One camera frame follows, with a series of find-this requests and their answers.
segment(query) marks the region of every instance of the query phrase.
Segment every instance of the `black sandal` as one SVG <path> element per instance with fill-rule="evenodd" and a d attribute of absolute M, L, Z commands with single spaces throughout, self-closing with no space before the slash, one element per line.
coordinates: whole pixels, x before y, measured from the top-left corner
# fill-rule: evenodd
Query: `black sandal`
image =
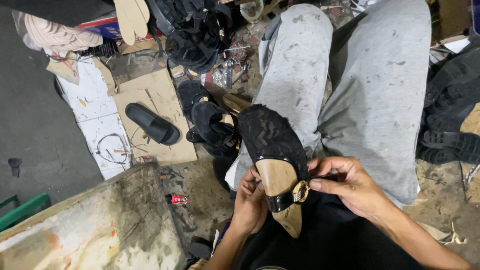
<path fill-rule="evenodd" d="M 171 146 L 180 138 L 180 131 L 176 126 L 141 104 L 128 104 L 125 107 L 125 114 L 159 144 Z"/>

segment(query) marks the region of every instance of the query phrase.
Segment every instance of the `black shirt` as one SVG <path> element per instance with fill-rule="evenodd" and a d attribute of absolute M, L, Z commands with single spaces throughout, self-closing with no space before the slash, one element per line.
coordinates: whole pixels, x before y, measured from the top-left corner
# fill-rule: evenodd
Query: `black shirt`
<path fill-rule="evenodd" d="M 234 269 L 424 269 L 370 221 L 331 194 L 311 191 L 298 239 L 269 214 L 245 243 Z"/>

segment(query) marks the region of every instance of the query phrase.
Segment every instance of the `green object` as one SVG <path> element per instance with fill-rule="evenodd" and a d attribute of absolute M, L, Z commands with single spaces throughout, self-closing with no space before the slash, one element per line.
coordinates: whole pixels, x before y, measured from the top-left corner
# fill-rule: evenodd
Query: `green object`
<path fill-rule="evenodd" d="M 24 218 L 29 218 L 35 215 L 37 208 L 44 203 L 47 203 L 48 206 L 51 205 L 50 196 L 43 192 L 22 205 L 20 205 L 17 195 L 13 195 L 12 197 L 2 201 L 0 203 L 0 208 L 6 206 L 12 201 L 14 202 L 16 208 L 0 218 L 0 232 L 8 229 L 11 225 L 15 225 Z"/>

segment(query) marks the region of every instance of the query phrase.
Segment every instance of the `forearm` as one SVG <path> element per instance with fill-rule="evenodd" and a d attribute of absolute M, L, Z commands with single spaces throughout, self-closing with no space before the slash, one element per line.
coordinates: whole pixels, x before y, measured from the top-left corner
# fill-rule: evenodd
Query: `forearm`
<path fill-rule="evenodd" d="M 205 265 L 204 270 L 230 269 L 235 257 L 241 251 L 249 234 L 239 233 L 234 228 L 229 228 L 218 245 L 214 255 Z"/>
<path fill-rule="evenodd" d="M 370 221 L 421 265 L 436 269 L 470 269 L 471 265 L 436 241 L 426 230 L 397 207 Z"/>

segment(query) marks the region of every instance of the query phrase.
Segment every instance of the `gold buckle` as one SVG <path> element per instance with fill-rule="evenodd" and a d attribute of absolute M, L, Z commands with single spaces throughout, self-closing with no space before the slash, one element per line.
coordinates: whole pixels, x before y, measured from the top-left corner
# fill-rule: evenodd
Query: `gold buckle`
<path fill-rule="evenodd" d="M 304 202 L 307 199 L 309 190 L 310 186 L 306 181 L 298 182 L 292 191 L 293 202 L 296 204 Z"/>

